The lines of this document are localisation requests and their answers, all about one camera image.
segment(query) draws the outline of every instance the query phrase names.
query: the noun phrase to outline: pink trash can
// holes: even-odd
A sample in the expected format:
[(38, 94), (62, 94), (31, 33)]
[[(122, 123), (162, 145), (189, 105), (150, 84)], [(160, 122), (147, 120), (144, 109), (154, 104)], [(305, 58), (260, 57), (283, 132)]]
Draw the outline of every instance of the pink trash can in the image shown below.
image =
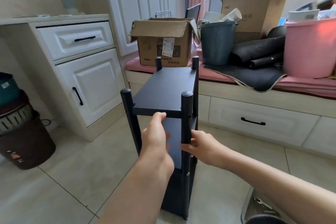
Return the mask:
[(283, 69), (289, 76), (323, 78), (336, 63), (336, 18), (286, 22)]

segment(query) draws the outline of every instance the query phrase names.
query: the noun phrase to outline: person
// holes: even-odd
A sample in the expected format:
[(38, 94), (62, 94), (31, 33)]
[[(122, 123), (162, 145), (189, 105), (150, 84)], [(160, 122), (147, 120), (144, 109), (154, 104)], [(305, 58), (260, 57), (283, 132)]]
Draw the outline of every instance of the person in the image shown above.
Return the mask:
[[(155, 223), (174, 163), (167, 151), (162, 120), (155, 113), (143, 131), (138, 160), (109, 199), (99, 224)], [(336, 194), (235, 152), (211, 134), (192, 130), (191, 144), (181, 149), (205, 164), (228, 170), (267, 196), (297, 224), (335, 224)]]

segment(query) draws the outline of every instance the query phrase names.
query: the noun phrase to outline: black handle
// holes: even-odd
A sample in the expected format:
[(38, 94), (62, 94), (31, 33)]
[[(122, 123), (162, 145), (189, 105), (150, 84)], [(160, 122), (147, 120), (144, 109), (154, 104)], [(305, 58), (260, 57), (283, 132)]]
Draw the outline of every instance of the black handle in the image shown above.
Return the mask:
[(242, 120), (242, 121), (246, 121), (246, 122), (250, 122), (250, 123), (253, 123), (253, 124), (262, 125), (262, 126), (265, 126), (265, 125), (266, 125), (265, 122), (260, 122), (260, 123), (258, 123), (258, 122), (254, 122), (254, 121), (247, 120), (247, 119), (245, 119), (244, 117), (241, 117), (241, 120)]
[(79, 41), (83, 41), (83, 40), (88, 40), (88, 39), (94, 39), (94, 38), (96, 38), (95, 35), (89, 36), (89, 37), (84, 37), (84, 38), (77, 38), (77, 39), (75, 39), (75, 42), (79, 42)]
[(80, 105), (83, 105), (82, 99), (81, 99), (81, 97), (79, 96), (76, 87), (72, 87), (72, 89), (73, 89), (73, 90), (76, 92), (76, 94), (77, 94), (77, 97), (78, 97), (78, 99), (79, 99), (79, 104), (80, 104)]

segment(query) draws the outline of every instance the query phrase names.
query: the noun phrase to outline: shelf leg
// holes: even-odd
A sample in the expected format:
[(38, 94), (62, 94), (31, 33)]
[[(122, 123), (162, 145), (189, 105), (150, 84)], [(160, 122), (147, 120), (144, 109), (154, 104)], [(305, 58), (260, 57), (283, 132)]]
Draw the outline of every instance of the shelf leg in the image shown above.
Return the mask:
[(156, 71), (159, 71), (162, 69), (161, 57), (155, 58), (155, 65), (156, 65)]
[[(181, 142), (191, 143), (191, 117), (193, 115), (193, 93), (184, 91), (181, 95)], [(182, 151), (182, 216), (186, 220), (189, 212), (190, 153)]]
[(138, 117), (133, 114), (132, 108), (134, 106), (131, 89), (122, 89), (120, 91), (121, 99), (123, 100), (124, 109), (126, 112), (129, 127), (131, 129), (133, 141), (136, 147), (138, 155), (140, 154), (142, 141), (141, 141), (141, 129), (138, 121)]
[[(195, 87), (194, 87), (194, 100), (192, 103), (192, 115), (198, 116), (198, 74), (199, 74), (199, 60), (198, 56), (192, 57), (192, 69), (196, 70)], [(196, 121), (196, 130), (198, 130), (198, 119)]]

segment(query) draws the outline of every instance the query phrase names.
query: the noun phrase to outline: forearm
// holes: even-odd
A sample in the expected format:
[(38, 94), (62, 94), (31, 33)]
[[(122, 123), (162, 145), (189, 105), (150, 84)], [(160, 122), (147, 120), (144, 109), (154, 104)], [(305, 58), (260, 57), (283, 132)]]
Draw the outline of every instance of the forearm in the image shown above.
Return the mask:
[(142, 155), (109, 199), (100, 224), (155, 223), (171, 173), (153, 156)]
[(225, 169), (263, 193), (298, 224), (336, 223), (336, 194), (232, 151)]

